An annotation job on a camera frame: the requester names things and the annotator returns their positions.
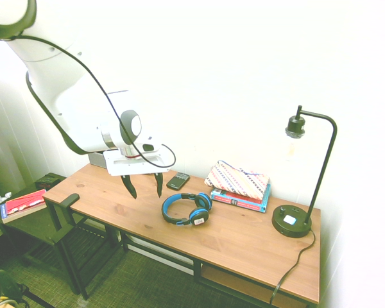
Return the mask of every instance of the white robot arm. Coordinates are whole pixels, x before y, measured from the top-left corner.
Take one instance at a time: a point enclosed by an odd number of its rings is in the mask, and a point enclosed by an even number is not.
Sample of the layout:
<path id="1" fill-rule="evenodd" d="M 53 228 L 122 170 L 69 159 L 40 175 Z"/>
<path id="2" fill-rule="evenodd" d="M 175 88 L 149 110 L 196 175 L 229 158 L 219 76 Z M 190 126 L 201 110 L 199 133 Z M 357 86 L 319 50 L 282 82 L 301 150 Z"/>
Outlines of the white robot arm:
<path id="1" fill-rule="evenodd" d="M 138 114 L 126 109 L 126 91 L 104 91 L 84 64 L 88 52 L 77 33 L 56 1 L 0 0 L 0 40 L 26 64 L 30 92 L 68 147 L 78 154 L 102 151 L 108 172 L 121 176 L 134 198 L 129 176 L 155 174 L 160 196 L 161 172 L 169 171 L 175 156 L 142 135 Z"/>

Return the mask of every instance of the red book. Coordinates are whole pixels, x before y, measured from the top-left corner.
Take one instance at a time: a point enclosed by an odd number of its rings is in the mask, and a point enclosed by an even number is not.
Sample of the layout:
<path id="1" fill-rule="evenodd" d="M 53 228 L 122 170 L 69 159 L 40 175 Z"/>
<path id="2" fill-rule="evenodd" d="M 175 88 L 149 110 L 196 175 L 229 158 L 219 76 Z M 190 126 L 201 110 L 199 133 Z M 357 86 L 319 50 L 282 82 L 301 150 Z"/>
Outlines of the red book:
<path id="1" fill-rule="evenodd" d="M 12 199 L 0 205 L 1 219 L 8 223 L 17 218 L 44 209 L 46 203 L 43 199 L 45 189 Z"/>

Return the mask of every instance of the headphone ear cup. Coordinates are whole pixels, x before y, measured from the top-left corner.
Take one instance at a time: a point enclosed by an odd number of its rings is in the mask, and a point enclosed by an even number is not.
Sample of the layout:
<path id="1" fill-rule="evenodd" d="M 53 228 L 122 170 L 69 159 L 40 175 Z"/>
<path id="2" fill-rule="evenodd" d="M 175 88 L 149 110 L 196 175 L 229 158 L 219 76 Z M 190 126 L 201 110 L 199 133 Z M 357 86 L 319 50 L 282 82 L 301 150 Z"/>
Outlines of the headphone ear cup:
<path id="1" fill-rule="evenodd" d="M 209 218 L 209 213 L 207 209 L 199 207 L 195 210 L 192 210 L 189 216 L 190 223 L 193 225 L 200 225 L 206 222 Z"/>
<path id="2" fill-rule="evenodd" d="M 210 210 L 212 206 L 210 197 L 208 197 L 206 194 L 203 194 L 202 192 L 195 196 L 194 202 L 197 207 L 203 207 L 207 210 Z"/>

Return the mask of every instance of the desk lamp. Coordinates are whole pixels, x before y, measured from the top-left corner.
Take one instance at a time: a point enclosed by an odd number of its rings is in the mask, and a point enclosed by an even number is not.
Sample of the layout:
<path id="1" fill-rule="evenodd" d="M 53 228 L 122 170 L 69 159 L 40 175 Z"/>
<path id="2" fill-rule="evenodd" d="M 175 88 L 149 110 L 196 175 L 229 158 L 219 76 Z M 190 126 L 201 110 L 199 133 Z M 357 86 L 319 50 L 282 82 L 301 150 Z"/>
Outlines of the desk lamp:
<path id="1" fill-rule="evenodd" d="M 302 110 L 302 106 L 298 106 L 296 115 L 289 118 L 288 127 L 285 129 L 287 135 L 291 138 L 299 139 L 305 133 L 305 120 L 303 119 L 303 117 L 301 117 L 302 114 L 305 116 L 319 117 L 320 119 L 325 119 L 329 121 L 332 124 L 333 131 L 331 140 L 329 142 L 327 154 L 325 156 L 325 160 L 323 161 L 320 177 L 318 178 L 318 183 L 316 184 L 314 195 L 312 196 L 311 204 L 309 205 L 308 213 L 294 205 L 281 205 L 280 207 L 277 207 L 274 210 L 272 216 L 273 226 L 281 234 L 284 234 L 288 237 L 303 237 L 307 235 L 311 229 L 311 212 L 314 208 L 315 199 L 318 195 L 318 190 L 320 189 L 323 174 L 325 172 L 325 168 L 327 167 L 329 156 L 331 154 L 332 147 L 334 146 L 337 133 L 337 126 L 333 119 L 323 114 L 316 114 L 314 112 L 304 111 Z"/>

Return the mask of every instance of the lower shelf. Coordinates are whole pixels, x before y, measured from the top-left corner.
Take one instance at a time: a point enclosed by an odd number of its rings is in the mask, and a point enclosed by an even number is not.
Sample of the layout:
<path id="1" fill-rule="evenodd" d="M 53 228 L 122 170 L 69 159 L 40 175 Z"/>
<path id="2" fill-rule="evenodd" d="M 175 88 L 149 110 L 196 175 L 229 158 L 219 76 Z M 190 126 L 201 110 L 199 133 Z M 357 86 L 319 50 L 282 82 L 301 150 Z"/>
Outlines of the lower shelf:
<path id="1" fill-rule="evenodd" d="M 211 266 L 203 264 L 201 267 L 201 276 L 219 285 L 228 287 L 242 294 L 253 297 L 257 300 L 269 303 L 272 290 L 253 284 L 247 280 L 225 273 Z M 306 308 L 307 304 L 286 297 L 282 294 L 276 294 L 273 305 L 279 308 Z"/>

